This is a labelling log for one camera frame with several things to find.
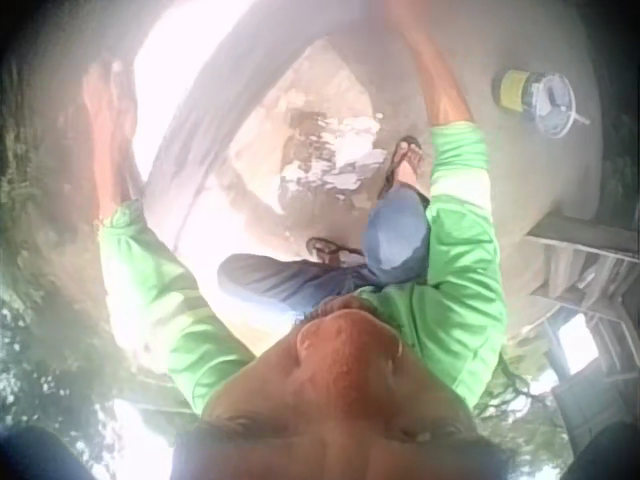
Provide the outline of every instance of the eye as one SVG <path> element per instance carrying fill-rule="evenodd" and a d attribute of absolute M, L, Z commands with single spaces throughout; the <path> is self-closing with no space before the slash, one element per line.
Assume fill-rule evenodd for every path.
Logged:
<path fill-rule="evenodd" d="M 438 440 L 449 440 L 463 433 L 462 428 L 450 420 L 437 420 L 417 423 L 415 427 L 400 429 L 400 437 L 404 442 L 428 443 Z"/>
<path fill-rule="evenodd" d="M 286 433 L 286 427 L 274 421 L 244 415 L 226 417 L 216 422 L 215 427 L 228 438 L 240 440 L 259 440 L 280 437 Z"/>
<path fill-rule="evenodd" d="M 431 440 L 448 440 L 462 435 L 463 430 L 451 420 L 437 420 L 432 422 L 430 427 Z"/>

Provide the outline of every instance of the knee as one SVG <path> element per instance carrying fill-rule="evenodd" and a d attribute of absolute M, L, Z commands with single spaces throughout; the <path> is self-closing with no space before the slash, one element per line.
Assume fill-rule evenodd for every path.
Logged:
<path fill-rule="evenodd" d="M 425 273 L 428 243 L 422 200 L 408 187 L 395 187 L 371 212 L 363 246 L 376 275 L 400 283 Z"/>
<path fill-rule="evenodd" d="M 249 262 L 247 255 L 236 253 L 225 258 L 218 266 L 218 285 L 222 290 L 228 289 L 232 285 L 237 285 L 242 277 L 242 272 L 246 269 Z"/>

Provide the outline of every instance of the leg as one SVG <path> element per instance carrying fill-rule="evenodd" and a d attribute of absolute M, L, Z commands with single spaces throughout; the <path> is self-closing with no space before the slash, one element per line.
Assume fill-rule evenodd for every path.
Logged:
<path fill-rule="evenodd" d="M 429 200 L 416 189 L 422 152 L 403 143 L 396 149 L 403 157 L 393 159 L 401 162 L 394 186 L 371 212 L 362 242 L 369 268 L 385 285 L 426 278 L 429 262 Z"/>
<path fill-rule="evenodd" d="M 305 314 L 329 297 L 346 295 L 375 276 L 366 266 L 334 267 L 322 263 L 281 262 L 270 257 L 237 254 L 218 269 L 223 292 L 263 308 Z"/>

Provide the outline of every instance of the flip-flop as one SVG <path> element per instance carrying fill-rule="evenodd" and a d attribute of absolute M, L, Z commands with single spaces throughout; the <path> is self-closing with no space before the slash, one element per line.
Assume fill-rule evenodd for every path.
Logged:
<path fill-rule="evenodd" d="M 362 250 L 358 250 L 357 248 L 343 247 L 342 245 L 338 245 L 331 240 L 327 240 L 326 238 L 313 237 L 307 240 L 307 252 L 311 256 L 318 257 L 317 252 L 322 252 L 324 255 L 331 256 L 337 255 L 340 252 L 350 253 L 352 255 L 360 255 L 364 257 Z"/>
<path fill-rule="evenodd" d="M 400 148 L 400 144 L 403 142 L 407 144 L 407 151 L 403 155 L 401 155 L 399 159 L 394 161 L 394 159 L 398 154 L 398 149 Z M 393 155 L 391 156 L 391 164 L 389 165 L 389 170 L 387 170 L 387 173 L 384 177 L 384 184 L 382 185 L 382 190 L 380 190 L 380 194 L 378 195 L 378 198 L 382 198 L 389 190 L 391 190 L 391 187 L 393 187 L 393 177 L 395 176 L 396 170 L 402 164 L 402 162 L 406 161 L 407 155 L 409 154 L 409 147 L 411 146 L 417 147 L 422 152 L 422 145 L 420 144 L 418 139 L 412 135 L 407 135 L 405 137 L 402 137 L 398 141 L 398 143 L 396 143 L 396 148 L 393 150 Z M 420 162 L 422 161 L 423 161 L 423 158 L 421 157 L 415 163 L 408 162 L 409 166 L 411 167 L 411 169 L 414 171 L 416 175 L 418 174 L 418 168 L 420 166 Z"/>

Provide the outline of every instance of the nose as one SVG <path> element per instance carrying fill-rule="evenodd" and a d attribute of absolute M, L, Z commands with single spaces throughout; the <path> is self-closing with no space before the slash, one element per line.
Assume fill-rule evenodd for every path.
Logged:
<path fill-rule="evenodd" d="M 381 417 L 393 408 L 398 336 L 368 313 L 345 310 L 297 337 L 298 386 L 331 415 Z"/>

